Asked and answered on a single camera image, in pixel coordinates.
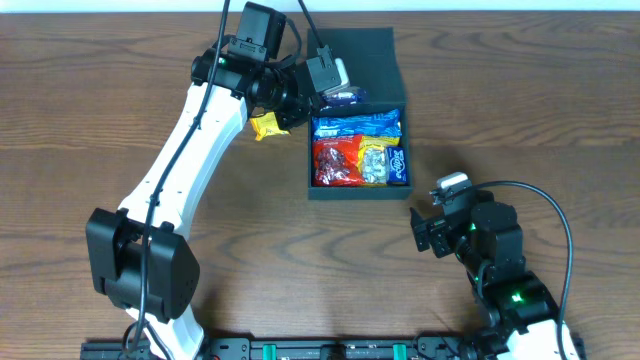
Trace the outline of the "small yellow candy wrapper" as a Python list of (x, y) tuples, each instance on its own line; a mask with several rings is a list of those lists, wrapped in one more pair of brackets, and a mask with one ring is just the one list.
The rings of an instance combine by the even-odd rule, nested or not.
[(262, 141), (266, 137), (289, 135), (289, 130), (282, 130), (277, 123), (274, 112), (254, 116), (250, 119), (251, 126), (255, 132), (255, 140)]

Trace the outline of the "blue Eclipse gum pack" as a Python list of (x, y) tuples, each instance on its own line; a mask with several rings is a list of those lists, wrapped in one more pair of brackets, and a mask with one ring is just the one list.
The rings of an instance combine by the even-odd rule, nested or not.
[(386, 148), (386, 156), (388, 168), (387, 183), (390, 185), (407, 185), (407, 162), (404, 149), (399, 146), (389, 146)]

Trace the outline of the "yellow seed snack bag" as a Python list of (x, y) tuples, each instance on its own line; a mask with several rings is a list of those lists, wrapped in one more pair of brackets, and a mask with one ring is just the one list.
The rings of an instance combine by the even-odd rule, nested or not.
[(357, 168), (365, 186), (382, 186), (387, 182), (389, 167), (386, 149), (399, 143), (400, 139), (396, 137), (362, 136)]

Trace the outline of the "red Hacks candy bag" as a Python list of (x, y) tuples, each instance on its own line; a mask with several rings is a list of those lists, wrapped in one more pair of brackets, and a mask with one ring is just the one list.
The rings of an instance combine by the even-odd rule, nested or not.
[(358, 170), (361, 135), (315, 140), (313, 185), (319, 187), (357, 187), (364, 184)]

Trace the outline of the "blue wafer bar packet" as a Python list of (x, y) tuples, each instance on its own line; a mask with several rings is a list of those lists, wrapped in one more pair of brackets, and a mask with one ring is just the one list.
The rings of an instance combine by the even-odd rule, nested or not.
[(399, 138), (402, 136), (400, 115), (399, 109), (393, 109), (349, 117), (313, 118), (312, 137), (314, 140), (355, 135)]

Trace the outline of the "dark blue snack bar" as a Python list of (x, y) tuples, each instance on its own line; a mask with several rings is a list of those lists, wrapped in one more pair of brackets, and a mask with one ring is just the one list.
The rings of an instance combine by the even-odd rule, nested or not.
[(324, 102), (324, 109), (329, 109), (365, 103), (368, 97), (368, 92), (364, 88), (350, 86), (329, 94), (324, 94), (322, 100)]

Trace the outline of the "dark green box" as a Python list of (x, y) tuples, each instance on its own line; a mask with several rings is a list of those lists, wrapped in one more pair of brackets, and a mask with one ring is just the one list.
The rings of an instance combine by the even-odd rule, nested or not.
[[(336, 58), (343, 60), (350, 83), (367, 92), (366, 101), (323, 110), (329, 117), (376, 114), (397, 109), (407, 174), (410, 163), (407, 97), (400, 67), (396, 60), (394, 33), (387, 28), (320, 28), (319, 36)], [(315, 165), (308, 156), (308, 198), (310, 200), (404, 200), (413, 192), (413, 181), (405, 185), (372, 187), (322, 187), (313, 184)]]

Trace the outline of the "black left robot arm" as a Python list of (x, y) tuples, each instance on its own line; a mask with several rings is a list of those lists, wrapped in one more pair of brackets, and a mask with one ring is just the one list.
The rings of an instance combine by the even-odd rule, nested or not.
[(238, 30), (220, 31), (196, 57), (181, 115), (150, 170), (115, 211), (96, 209), (86, 228), (91, 276), (133, 321), (120, 357), (141, 339), (154, 356), (195, 359), (205, 334), (191, 308), (200, 267), (188, 239), (201, 197), (232, 140), (255, 109), (288, 130), (317, 115), (326, 95), (349, 83), (344, 62), (325, 43), (314, 56), (279, 56), (286, 15), (249, 2)]

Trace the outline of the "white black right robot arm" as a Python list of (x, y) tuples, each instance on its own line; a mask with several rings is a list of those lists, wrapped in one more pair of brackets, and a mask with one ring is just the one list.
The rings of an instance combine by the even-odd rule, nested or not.
[(451, 353), (459, 359), (579, 359), (564, 321), (568, 297), (555, 300), (528, 270), (517, 212), (495, 199), (496, 185), (473, 184), (456, 172), (430, 193), (440, 215), (425, 219), (410, 211), (418, 250), (456, 257), (486, 321)]

